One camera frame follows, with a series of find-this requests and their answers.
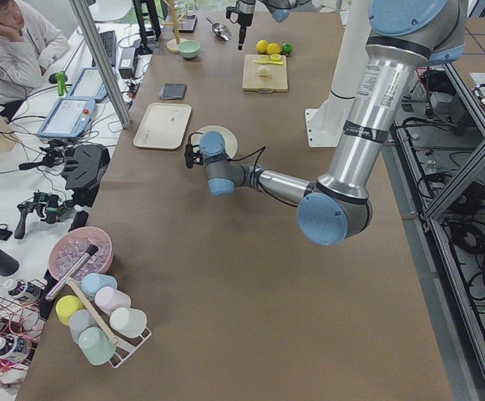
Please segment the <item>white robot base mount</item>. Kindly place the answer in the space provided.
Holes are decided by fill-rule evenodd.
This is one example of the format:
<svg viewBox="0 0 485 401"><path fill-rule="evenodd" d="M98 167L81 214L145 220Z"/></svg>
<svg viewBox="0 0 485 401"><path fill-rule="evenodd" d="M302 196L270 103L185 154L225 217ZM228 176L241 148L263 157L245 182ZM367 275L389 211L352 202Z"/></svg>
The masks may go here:
<svg viewBox="0 0 485 401"><path fill-rule="evenodd" d="M331 81L330 94L317 109L306 109L306 133L311 148L336 147L366 67L366 41L371 31L368 0L354 1Z"/></svg>

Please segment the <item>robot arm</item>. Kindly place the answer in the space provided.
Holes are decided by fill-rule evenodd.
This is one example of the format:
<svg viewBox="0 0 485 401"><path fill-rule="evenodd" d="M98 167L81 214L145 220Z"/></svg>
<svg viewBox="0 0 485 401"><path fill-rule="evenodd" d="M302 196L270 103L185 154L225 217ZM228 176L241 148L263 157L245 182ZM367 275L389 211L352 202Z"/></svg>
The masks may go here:
<svg viewBox="0 0 485 401"><path fill-rule="evenodd" d="M187 167L202 165L214 196L240 186L297 206L297 221L311 241L335 245L371 220L366 183L389 134L396 108L414 70L462 56L465 1L371 1L367 65L328 171L309 182L244 164L228 156L223 136L204 132L185 149Z"/></svg>
<svg viewBox="0 0 485 401"><path fill-rule="evenodd" d="M307 4L309 0L269 0L260 1L268 10L270 15L277 23L285 21L290 11ZM239 25L238 49L242 50L247 29L252 25L255 13L256 0L237 0L234 6L228 6L225 11L225 17L231 20L235 15L236 20L233 23Z"/></svg>

